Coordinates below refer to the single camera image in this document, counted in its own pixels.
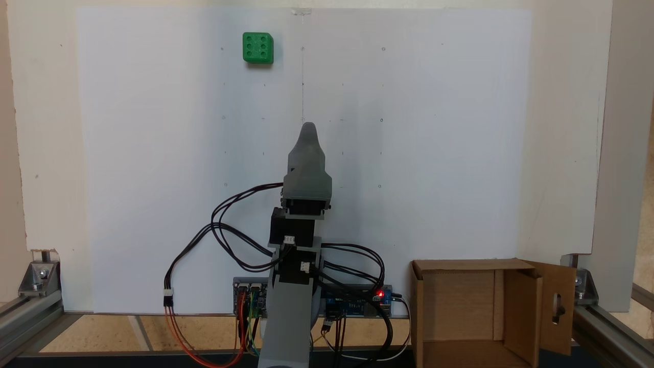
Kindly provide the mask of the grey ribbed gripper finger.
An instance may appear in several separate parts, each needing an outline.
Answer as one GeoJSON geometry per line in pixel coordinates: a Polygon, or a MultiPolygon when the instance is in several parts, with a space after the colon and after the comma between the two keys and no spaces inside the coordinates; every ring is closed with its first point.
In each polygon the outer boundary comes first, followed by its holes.
{"type": "Polygon", "coordinates": [[[303,123],[296,144],[288,154],[288,173],[303,165],[317,166],[325,172],[325,153],[314,123],[303,123]]]}

